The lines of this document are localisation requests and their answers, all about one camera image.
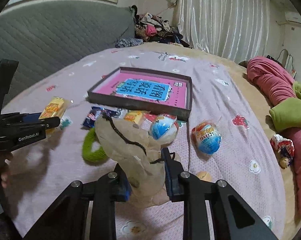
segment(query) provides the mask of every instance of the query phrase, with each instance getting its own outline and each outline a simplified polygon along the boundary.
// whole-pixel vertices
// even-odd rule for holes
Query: air conditioner
[[[288,22],[301,24],[301,16],[297,12],[285,12],[285,18]]]

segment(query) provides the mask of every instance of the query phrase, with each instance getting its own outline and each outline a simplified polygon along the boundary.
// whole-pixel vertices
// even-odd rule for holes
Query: yellow snack bar
[[[49,104],[45,107],[44,111],[40,114],[39,119],[58,116],[62,118],[70,101],[64,98],[53,97]],[[53,133],[55,128],[46,130],[46,135]]]
[[[125,114],[124,120],[132,121],[141,125],[144,121],[144,114],[149,113],[148,111],[140,111],[140,110],[128,110],[127,114]]]

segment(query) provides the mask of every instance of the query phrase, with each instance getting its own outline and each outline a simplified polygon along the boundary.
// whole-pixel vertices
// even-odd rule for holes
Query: human hand
[[[3,157],[5,158],[5,160],[12,160],[13,155],[12,153],[5,153],[3,154]],[[7,188],[7,185],[9,183],[9,176],[10,176],[10,172],[9,172],[9,166],[7,163],[4,164],[4,166],[2,166],[0,168],[0,178],[2,179],[2,187],[3,188]]]

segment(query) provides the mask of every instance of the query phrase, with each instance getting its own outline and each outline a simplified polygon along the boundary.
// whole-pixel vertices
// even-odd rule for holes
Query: gray box
[[[185,98],[186,107],[179,108],[175,106],[165,106],[153,102],[145,102],[145,101],[136,100],[132,98],[122,98],[114,95],[103,95],[103,94],[93,92],[93,90],[95,90],[98,86],[102,86],[105,83],[107,83],[107,81],[109,81],[109,78],[114,76],[118,71],[121,73],[142,74],[142,75],[146,75],[146,76],[148,75],[152,77],[158,76],[167,79],[172,79],[174,81],[185,82],[186,83],[186,98]],[[95,104],[121,107],[128,110],[147,110],[147,111],[151,111],[151,113],[153,114],[162,114],[162,113],[172,114],[177,116],[178,120],[185,121],[185,122],[188,121],[189,115],[192,110],[192,102],[193,102],[193,87],[192,87],[191,77],[164,72],[164,71],[143,69],[143,68],[119,67],[115,69],[113,72],[109,73],[104,79],[101,79],[99,82],[97,82],[93,87],[91,87],[87,91],[87,93],[88,93],[89,101]]]

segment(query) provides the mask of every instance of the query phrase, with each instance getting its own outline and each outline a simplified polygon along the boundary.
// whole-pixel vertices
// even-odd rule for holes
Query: red blanket
[[[251,59],[247,66],[247,76],[270,99],[274,106],[286,98],[296,97],[292,88],[294,79],[279,64],[268,58],[255,57]],[[291,139],[294,144],[298,213],[301,215],[301,128],[288,128],[281,135]]]

